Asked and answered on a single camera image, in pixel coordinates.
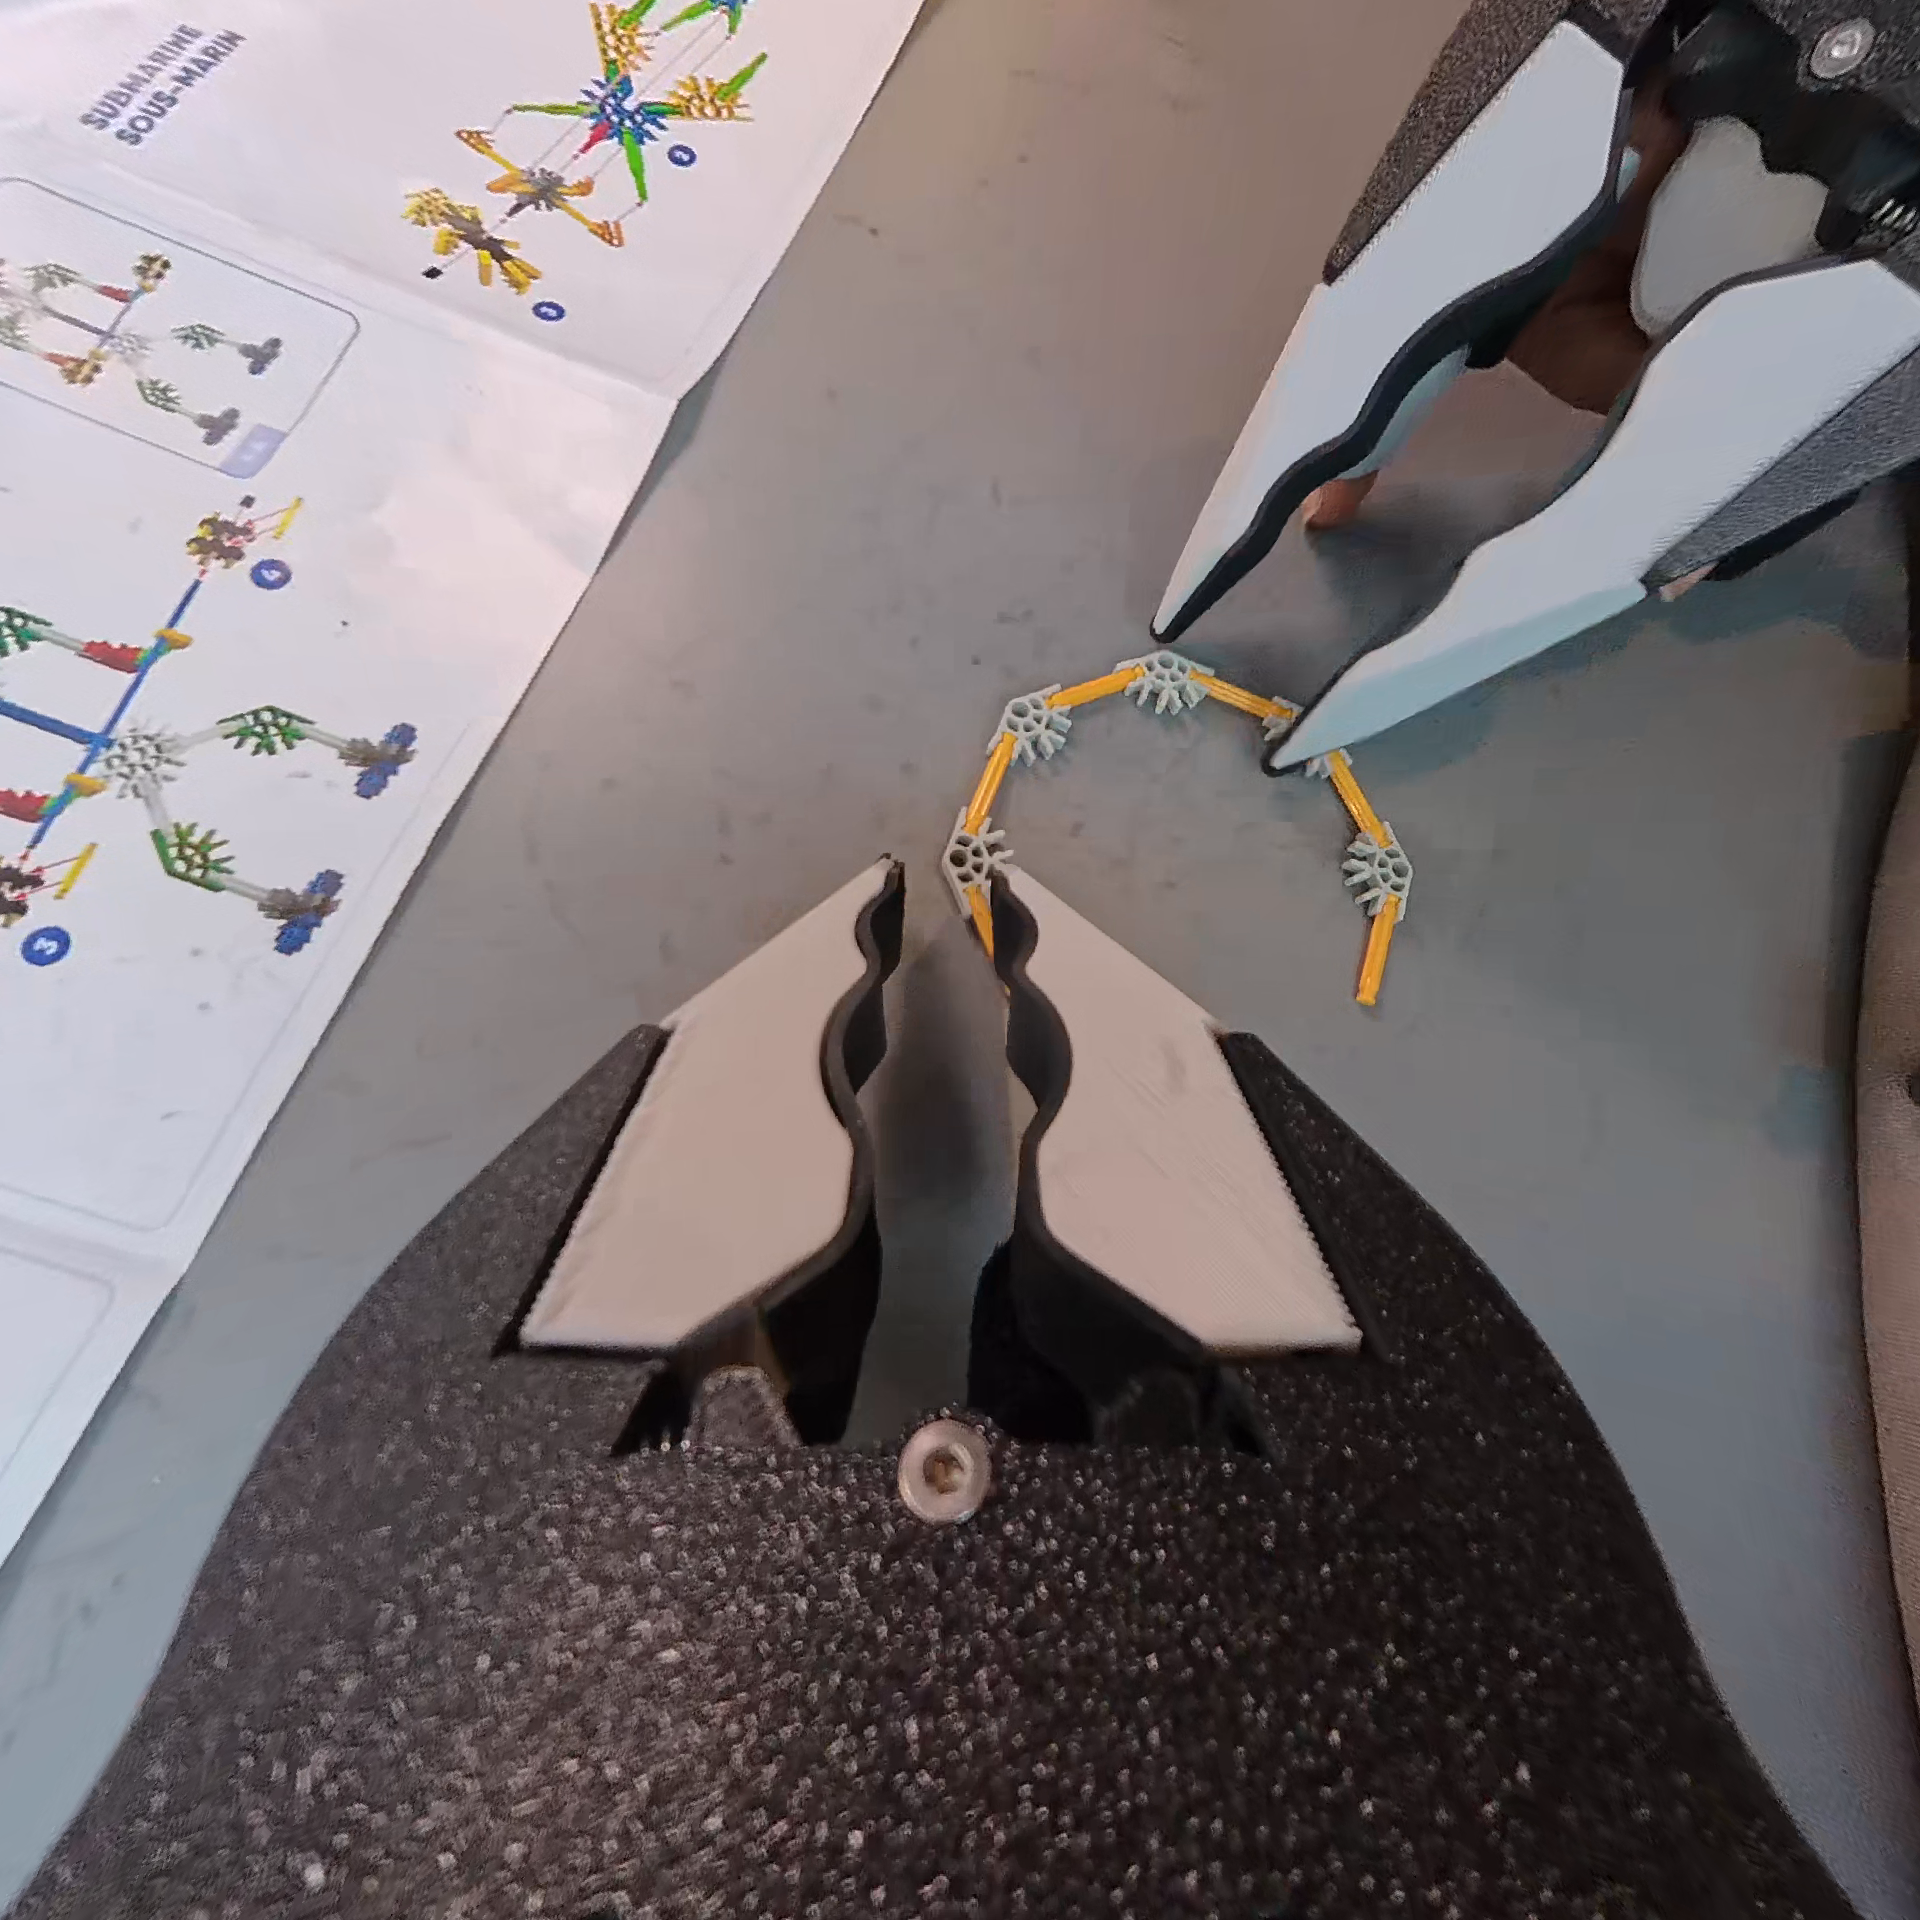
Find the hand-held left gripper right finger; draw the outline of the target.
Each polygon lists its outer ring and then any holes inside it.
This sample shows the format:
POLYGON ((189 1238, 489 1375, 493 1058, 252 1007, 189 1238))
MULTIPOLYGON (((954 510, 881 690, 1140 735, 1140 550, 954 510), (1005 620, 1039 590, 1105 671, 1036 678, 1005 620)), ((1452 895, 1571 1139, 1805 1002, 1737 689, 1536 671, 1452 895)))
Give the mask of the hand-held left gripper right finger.
POLYGON ((1233 1370, 1355 1356, 1239 1038, 1036 880, 992 884, 992 960, 1034 1114, 971 1407, 1027 1440, 1202 1446, 1244 1425, 1233 1370))

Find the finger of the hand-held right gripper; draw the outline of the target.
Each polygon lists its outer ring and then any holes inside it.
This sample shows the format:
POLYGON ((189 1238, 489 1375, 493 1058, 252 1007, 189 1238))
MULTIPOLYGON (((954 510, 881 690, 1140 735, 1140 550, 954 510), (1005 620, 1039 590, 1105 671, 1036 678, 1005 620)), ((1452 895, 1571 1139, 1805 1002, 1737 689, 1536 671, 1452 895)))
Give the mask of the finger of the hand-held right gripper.
POLYGON ((1916 344, 1916 290, 1864 257, 1720 288, 1650 355, 1576 482, 1474 550, 1445 596, 1359 657, 1265 768, 1347 750, 1633 609, 1682 537, 1916 344))
POLYGON ((1312 288, 1153 620, 1178 641, 1327 482, 1377 470, 1616 198, 1625 64, 1564 19, 1312 288))

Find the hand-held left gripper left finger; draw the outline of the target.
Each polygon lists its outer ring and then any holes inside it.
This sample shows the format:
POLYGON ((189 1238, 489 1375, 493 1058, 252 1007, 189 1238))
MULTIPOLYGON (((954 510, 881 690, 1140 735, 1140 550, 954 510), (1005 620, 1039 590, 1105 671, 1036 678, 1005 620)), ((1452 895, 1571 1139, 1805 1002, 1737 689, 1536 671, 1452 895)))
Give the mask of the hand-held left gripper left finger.
POLYGON ((906 871, 881 857, 677 1008, 517 1321, 528 1354, 659 1360, 632 1436, 755 1370, 803 1442, 848 1430, 881 1296, 858 1095, 887 1049, 906 871))

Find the person's right hand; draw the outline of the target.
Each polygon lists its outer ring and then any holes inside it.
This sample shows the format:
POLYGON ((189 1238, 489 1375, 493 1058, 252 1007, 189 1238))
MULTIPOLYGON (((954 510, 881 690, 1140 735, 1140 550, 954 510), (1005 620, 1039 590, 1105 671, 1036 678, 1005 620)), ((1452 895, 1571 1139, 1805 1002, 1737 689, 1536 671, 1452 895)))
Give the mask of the person's right hand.
MULTIPOLYGON (((1664 163, 1650 161, 1648 140, 1624 151, 1616 217, 1607 234, 1573 258, 1547 299, 1535 306, 1523 324, 1498 334, 1491 347, 1498 362, 1509 362, 1546 393, 1585 414, 1605 417, 1615 407, 1648 345, 1643 327, 1635 321, 1631 290, 1650 192, 1663 171, 1664 163)), ((1320 536, 1351 524, 1381 470, 1471 364, 1472 355, 1463 351, 1431 369, 1403 398, 1375 451, 1308 496, 1303 528, 1320 536)))

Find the white building instruction sheet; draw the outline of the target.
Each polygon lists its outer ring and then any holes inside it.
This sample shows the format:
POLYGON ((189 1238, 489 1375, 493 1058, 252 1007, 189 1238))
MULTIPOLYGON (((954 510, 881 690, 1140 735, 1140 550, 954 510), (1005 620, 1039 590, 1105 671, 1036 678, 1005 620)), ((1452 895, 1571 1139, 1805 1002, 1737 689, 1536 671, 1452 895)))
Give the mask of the white building instruction sheet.
POLYGON ((4 4, 4 1552, 922 4, 4 4))

